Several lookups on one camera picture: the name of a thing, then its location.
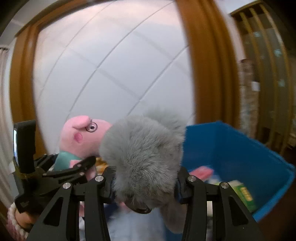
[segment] blue storage bin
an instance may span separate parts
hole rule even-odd
[[[244,183],[258,208],[253,214],[257,222],[271,211],[295,178],[295,167],[279,154],[220,121],[187,127],[182,166],[189,172],[209,166],[222,181]],[[166,231],[166,240],[181,237]]]

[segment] black device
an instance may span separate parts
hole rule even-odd
[[[20,213],[41,213],[27,241],[79,241],[80,201],[85,202],[86,241],[110,241],[104,203],[111,203],[115,198],[112,190],[114,170],[107,167],[102,175],[87,182],[84,172],[95,164],[96,158],[92,156],[71,169],[48,172],[57,155],[44,155],[34,161],[31,155],[35,146],[33,148],[32,143],[25,143],[23,139],[26,131],[35,132],[34,125],[34,122],[28,122],[27,130],[26,123],[18,125],[14,138],[17,167],[23,167],[23,163],[29,165],[29,168],[19,168],[22,183],[27,186],[16,197],[16,207]],[[35,140],[32,137],[28,138],[31,142]],[[24,151],[20,145],[27,145],[29,149]],[[186,168],[181,167],[174,194],[179,203],[188,205],[182,241],[206,239],[207,201],[213,204],[213,240],[264,240],[252,214],[227,182],[207,184],[190,176]]]

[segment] metal bolt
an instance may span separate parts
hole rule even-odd
[[[221,183],[221,187],[223,187],[223,188],[225,188],[225,189],[226,189],[226,188],[229,188],[229,184],[223,182],[223,183]]]
[[[64,183],[63,188],[68,189],[71,186],[71,183]]]
[[[189,177],[187,177],[187,179],[190,182],[194,182],[194,181],[196,181],[196,176],[189,176]]]
[[[103,176],[96,176],[95,180],[96,180],[97,182],[101,182],[101,181],[104,180],[104,177],[103,177]]]

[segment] curtain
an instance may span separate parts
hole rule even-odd
[[[4,104],[4,75],[7,57],[8,48],[0,46],[0,200],[6,207],[9,207],[13,198],[8,182],[10,173],[8,166],[11,162],[13,148],[6,124]]]

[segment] plush toy ear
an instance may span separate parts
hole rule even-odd
[[[90,122],[91,122],[91,119],[87,115],[80,115],[80,116],[74,117],[72,126],[75,129],[82,129],[84,127],[87,127]]]

